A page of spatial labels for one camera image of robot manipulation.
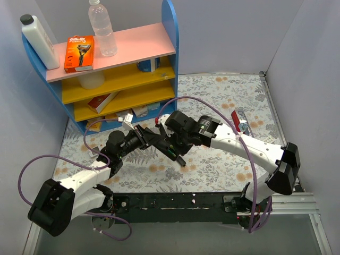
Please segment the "large black remote control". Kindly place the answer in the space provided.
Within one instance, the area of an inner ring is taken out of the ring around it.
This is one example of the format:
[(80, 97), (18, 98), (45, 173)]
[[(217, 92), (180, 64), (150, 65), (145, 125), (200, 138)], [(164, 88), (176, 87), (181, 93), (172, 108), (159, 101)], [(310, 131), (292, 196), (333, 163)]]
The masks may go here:
[[(177, 157), (179, 156), (174, 147), (170, 144), (169, 141), (164, 140), (164, 138), (160, 138), (155, 144), (154, 147), (158, 149), (161, 153), (163, 153), (166, 157), (168, 157), (172, 161), (176, 161)], [(174, 150), (176, 156), (172, 156), (168, 152), (168, 148), (171, 148)]]

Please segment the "black battery cover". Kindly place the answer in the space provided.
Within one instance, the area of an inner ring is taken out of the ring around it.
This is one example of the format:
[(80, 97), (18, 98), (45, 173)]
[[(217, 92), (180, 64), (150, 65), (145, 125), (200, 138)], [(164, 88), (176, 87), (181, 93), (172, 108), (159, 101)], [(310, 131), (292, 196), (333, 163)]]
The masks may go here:
[(185, 167), (185, 166), (186, 166), (186, 161), (185, 161), (181, 156), (178, 156), (178, 157), (177, 157), (176, 162), (177, 162), (181, 167)]

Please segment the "green battery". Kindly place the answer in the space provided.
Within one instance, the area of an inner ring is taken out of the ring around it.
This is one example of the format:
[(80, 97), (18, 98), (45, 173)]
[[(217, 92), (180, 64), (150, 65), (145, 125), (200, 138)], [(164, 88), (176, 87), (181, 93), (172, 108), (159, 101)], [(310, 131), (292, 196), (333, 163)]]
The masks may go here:
[(172, 156), (176, 156), (176, 154), (175, 154), (175, 152), (174, 152), (174, 150), (173, 149), (171, 149), (171, 148), (168, 148), (168, 152), (172, 155)]

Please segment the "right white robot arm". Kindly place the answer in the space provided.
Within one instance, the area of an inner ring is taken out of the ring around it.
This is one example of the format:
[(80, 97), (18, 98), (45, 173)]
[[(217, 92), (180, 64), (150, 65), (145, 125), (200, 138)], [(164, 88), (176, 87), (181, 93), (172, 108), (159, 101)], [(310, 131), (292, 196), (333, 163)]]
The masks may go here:
[(244, 159), (252, 158), (262, 167), (266, 174), (246, 185), (240, 198), (241, 207), (246, 211), (255, 210), (272, 194), (289, 196), (293, 193), (301, 166), (298, 147), (293, 143), (280, 146), (245, 134), (236, 135), (228, 125), (215, 118), (204, 115), (195, 121), (179, 110), (163, 115), (156, 120), (156, 125), (181, 155), (193, 145), (204, 145)]

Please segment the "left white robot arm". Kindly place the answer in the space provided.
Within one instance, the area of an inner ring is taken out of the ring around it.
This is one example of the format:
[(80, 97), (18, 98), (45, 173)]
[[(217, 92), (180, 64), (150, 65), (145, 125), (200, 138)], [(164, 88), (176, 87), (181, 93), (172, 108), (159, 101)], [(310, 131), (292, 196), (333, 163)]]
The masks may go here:
[(50, 178), (43, 183), (28, 212), (28, 219), (51, 236), (58, 236), (72, 219), (83, 213), (108, 213), (114, 210), (113, 192), (101, 183), (120, 170), (124, 156), (136, 149), (162, 142), (165, 135), (165, 131), (155, 133), (139, 125), (128, 134), (111, 132), (98, 159), (88, 170), (60, 181)]

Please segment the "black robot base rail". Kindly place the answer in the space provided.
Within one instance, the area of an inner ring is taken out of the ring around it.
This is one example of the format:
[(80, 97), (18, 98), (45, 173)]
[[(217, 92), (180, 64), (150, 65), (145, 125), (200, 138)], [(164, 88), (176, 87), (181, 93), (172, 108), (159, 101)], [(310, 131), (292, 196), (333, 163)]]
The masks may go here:
[(247, 228), (251, 202), (242, 192), (113, 193), (104, 211), (129, 223), (222, 223)]

